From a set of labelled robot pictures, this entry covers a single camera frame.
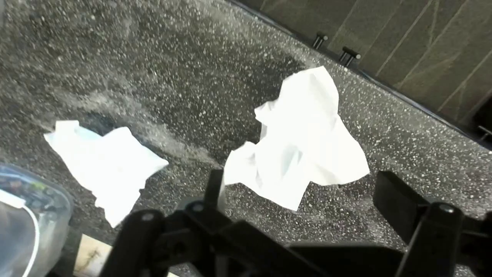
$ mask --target granite countertop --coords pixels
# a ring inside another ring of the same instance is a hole
[[[128,127],[170,162],[148,179],[135,210],[170,214],[202,196],[208,171],[221,168],[230,150],[258,139],[253,108],[274,99],[284,77],[319,65],[338,87],[339,116],[371,174],[345,187],[310,185],[298,213],[233,187],[225,191],[230,217],[282,244],[402,248],[371,207],[379,170],[470,216],[492,211],[487,150],[230,4],[5,0],[0,37],[0,162],[73,196],[59,271],[70,267],[79,234],[110,244],[116,230],[42,141],[55,121],[76,119],[99,134]]]

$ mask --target tissue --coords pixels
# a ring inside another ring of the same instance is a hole
[[[92,191],[95,207],[115,228],[133,208],[145,179],[167,165],[141,147],[127,128],[104,137],[81,128],[76,121],[56,122],[44,134],[47,145],[61,157],[73,179]]]
[[[338,116],[338,91],[322,67],[287,77],[278,99],[258,107],[255,117],[259,142],[228,154],[224,185],[242,184],[296,211],[308,182],[344,185],[368,174],[364,151]]]

